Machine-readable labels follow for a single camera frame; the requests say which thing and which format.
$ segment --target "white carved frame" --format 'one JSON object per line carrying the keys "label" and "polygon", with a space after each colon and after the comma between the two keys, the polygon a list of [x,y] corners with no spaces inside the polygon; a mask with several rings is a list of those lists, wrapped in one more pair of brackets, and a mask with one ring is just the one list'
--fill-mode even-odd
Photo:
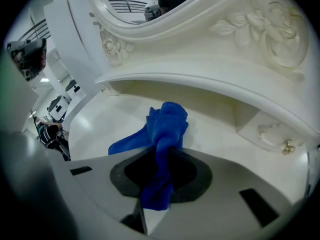
{"label": "white carved frame", "polygon": [[182,32],[226,8],[234,0],[188,0],[165,15],[144,24],[130,24],[115,17],[108,0],[89,0],[101,26],[126,42],[150,42]]}

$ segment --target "blue towel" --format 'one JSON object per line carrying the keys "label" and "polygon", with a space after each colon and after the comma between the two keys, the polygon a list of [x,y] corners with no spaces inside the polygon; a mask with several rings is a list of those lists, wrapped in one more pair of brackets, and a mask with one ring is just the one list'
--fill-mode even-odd
{"label": "blue towel", "polygon": [[183,135],[188,127],[187,116],[184,108],[177,103],[165,102],[161,109],[151,107],[141,130],[109,147],[109,155],[141,147],[156,147],[158,170],[141,193],[141,203],[145,209],[162,211],[169,208],[173,184],[168,168],[168,149],[182,148]]}

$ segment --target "white vanity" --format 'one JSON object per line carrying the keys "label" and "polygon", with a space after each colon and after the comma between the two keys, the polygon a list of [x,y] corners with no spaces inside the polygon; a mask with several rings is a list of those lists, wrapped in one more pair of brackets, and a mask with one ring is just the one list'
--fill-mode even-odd
{"label": "white vanity", "polygon": [[313,188],[320,47],[293,0],[187,0],[143,24],[89,2],[112,70],[71,122],[72,160],[106,156],[171,101],[188,113],[184,148],[245,166],[291,203]]}

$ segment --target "staircase railing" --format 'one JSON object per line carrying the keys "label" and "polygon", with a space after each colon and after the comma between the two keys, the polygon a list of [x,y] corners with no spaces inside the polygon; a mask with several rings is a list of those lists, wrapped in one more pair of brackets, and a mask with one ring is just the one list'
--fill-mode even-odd
{"label": "staircase railing", "polygon": [[48,39],[51,37],[46,19],[41,20],[39,23],[30,28],[18,41],[34,40],[34,39]]}
{"label": "staircase railing", "polygon": [[145,13],[146,2],[134,1],[134,0],[109,0],[113,9],[121,13]]}

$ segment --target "decorative knob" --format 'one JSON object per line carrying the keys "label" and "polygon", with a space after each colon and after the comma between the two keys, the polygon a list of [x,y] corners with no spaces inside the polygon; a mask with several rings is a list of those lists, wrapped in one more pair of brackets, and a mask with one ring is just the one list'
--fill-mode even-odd
{"label": "decorative knob", "polygon": [[284,149],[282,150],[282,153],[284,155],[289,155],[292,154],[293,152],[295,152],[296,147],[291,145],[292,140],[291,139],[287,139],[284,142]]}

